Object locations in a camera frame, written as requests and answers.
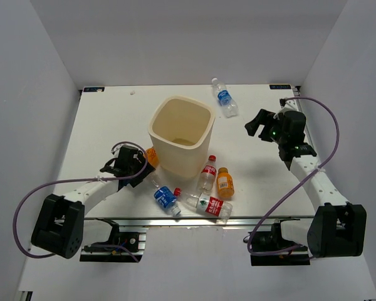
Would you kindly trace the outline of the blue label crushed bottle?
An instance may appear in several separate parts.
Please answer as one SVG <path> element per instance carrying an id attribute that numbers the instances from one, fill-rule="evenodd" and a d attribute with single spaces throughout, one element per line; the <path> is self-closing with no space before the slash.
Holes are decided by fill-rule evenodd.
<path id="1" fill-rule="evenodd" d="M 174 217 L 180 215 L 181 210 L 177 204 L 177 198 L 167 186 L 158 188 L 154 193 L 154 199 L 165 213 Z"/>

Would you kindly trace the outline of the large clear bottle red label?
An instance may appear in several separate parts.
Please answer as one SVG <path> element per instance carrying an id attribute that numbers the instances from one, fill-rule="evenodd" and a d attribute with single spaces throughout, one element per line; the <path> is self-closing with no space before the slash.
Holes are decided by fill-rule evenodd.
<path id="1" fill-rule="evenodd" d="M 222 223 L 226 223 L 231 217 L 232 204 L 219 198 L 205 193 L 190 193 L 178 187 L 174 189 L 174 196 L 178 201 L 202 216 L 217 218 Z"/>

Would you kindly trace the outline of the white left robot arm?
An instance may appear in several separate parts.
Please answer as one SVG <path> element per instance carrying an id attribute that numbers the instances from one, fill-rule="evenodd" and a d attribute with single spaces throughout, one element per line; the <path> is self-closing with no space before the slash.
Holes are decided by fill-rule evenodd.
<path id="1" fill-rule="evenodd" d="M 42 204 L 31 236 L 31 244 L 69 259 L 83 243 L 85 215 L 125 186 L 136 186 L 155 170 L 150 156 L 135 144 L 112 150 L 94 178 L 79 179 L 83 185 L 71 192 L 50 194 Z"/>

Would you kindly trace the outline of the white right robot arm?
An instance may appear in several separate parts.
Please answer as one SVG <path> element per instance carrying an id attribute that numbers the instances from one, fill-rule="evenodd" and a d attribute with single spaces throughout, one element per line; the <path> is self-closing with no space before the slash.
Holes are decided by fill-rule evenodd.
<path id="1" fill-rule="evenodd" d="M 272 225 L 263 243 L 251 233 L 247 242 L 252 256 L 273 256 L 306 247 L 315 258 L 360 256 L 363 252 L 367 212 L 350 203 L 333 185 L 312 146 L 305 142 L 306 117 L 295 110 L 279 113 L 261 109 L 245 125 L 248 135 L 278 145 L 279 157 L 298 179 L 315 210 L 311 221 L 281 220 Z"/>

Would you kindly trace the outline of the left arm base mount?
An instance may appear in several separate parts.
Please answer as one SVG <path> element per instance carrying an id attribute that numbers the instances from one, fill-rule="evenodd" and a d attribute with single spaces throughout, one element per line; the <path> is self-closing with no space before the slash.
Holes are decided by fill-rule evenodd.
<path id="1" fill-rule="evenodd" d="M 147 228 L 115 219 L 84 222 L 80 261 L 92 263 L 138 263 L 144 254 Z"/>

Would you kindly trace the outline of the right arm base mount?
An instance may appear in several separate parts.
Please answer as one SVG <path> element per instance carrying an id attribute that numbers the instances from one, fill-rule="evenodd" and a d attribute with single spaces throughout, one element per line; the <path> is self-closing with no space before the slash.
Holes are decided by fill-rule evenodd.
<path id="1" fill-rule="evenodd" d="M 281 251 L 284 248 L 295 246 L 292 241 L 284 240 L 281 235 L 281 222 L 286 219 L 276 219 L 271 224 L 269 230 L 257 230 L 251 240 L 253 251 L 266 253 L 271 251 Z M 309 266 L 310 257 L 305 246 L 281 252 L 275 255 L 250 256 L 252 267 L 284 267 L 284 266 Z"/>

